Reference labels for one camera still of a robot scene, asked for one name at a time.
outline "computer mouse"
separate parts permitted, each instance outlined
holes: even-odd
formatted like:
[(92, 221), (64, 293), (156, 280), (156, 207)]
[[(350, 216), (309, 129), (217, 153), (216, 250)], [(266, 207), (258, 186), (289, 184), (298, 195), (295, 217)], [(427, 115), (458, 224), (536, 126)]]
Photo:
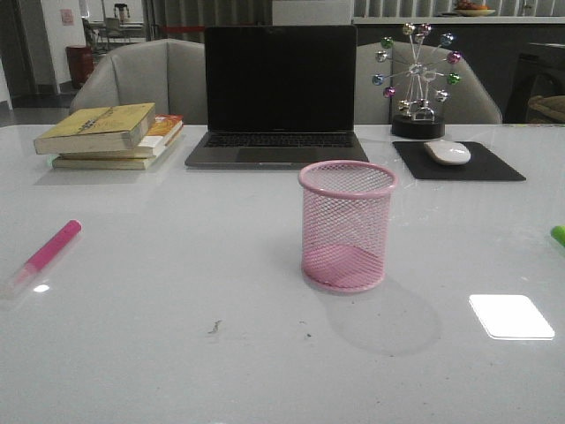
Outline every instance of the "computer mouse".
[(426, 141), (424, 147), (430, 157), (442, 165), (463, 165), (471, 159), (469, 149), (457, 141)]

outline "laptop keyboard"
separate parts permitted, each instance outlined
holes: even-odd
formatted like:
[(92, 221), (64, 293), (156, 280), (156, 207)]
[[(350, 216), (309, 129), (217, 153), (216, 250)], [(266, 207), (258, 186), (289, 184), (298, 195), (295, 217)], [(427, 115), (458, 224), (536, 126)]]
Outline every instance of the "laptop keyboard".
[(211, 134), (206, 143), (207, 148), (350, 148), (351, 146), (350, 135), (347, 133)]

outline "book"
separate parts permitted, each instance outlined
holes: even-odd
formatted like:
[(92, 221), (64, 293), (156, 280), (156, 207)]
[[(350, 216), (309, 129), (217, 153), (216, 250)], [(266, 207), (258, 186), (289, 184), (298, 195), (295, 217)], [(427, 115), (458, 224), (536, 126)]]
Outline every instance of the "book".
[(165, 155), (180, 137), (182, 128), (169, 139), (164, 149), (149, 157), (83, 157), (69, 158), (59, 155), (51, 162), (53, 168), (67, 168), (74, 170), (146, 170), (157, 159)]
[(170, 140), (183, 128), (182, 115), (155, 116), (155, 120), (143, 140), (135, 147), (127, 150), (107, 152), (81, 152), (65, 153), (60, 156), (64, 159), (116, 159), (122, 158), (148, 158), (160, 155), (169, 145)]
[(34, 140), (38, 155), (134, 148), (155, 119), (155, 103), (80, 109)]

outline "pen holder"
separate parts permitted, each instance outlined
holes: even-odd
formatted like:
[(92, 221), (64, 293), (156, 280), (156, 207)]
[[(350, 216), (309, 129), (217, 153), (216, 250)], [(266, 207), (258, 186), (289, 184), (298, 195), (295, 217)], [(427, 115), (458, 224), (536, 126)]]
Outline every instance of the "pen holder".
[(304, 188), (302, 270), (338, 292), (361, 292), (384, 278), (390, 196), (396, 176), (357, 161), (313, 163)]

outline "mouse pad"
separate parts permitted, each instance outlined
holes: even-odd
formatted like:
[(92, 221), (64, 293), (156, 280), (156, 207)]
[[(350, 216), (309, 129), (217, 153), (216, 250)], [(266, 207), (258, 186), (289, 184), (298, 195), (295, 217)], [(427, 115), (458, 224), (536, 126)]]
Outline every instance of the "mouse pad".
[(471, 152), (464, 165), (441, 165), (426, 152), (424, 141), (393, 141), (396, 151), (417, 179), (461, 181), (524, 181), (526, 178), (476, 141), (462, 141)]

